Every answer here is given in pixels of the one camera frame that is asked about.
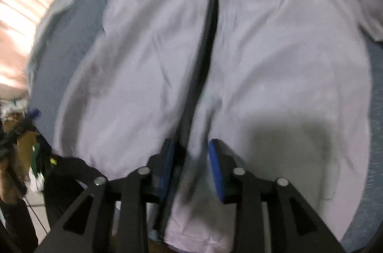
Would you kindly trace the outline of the person's left hand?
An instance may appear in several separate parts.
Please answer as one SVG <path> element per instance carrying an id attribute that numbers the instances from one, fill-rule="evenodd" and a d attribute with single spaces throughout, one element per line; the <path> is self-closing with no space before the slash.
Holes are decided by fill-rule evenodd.
<path id="1" fill-rule="evenodd" d="M 14 172 L 14 177 L 21 184 L 21 190 L 11 176 L 11 171 Z M 26 195 L 25 175 L 25 167 L 18 156 L 1 157 L 1 201 L 6 205 L 15 206 Z"/>

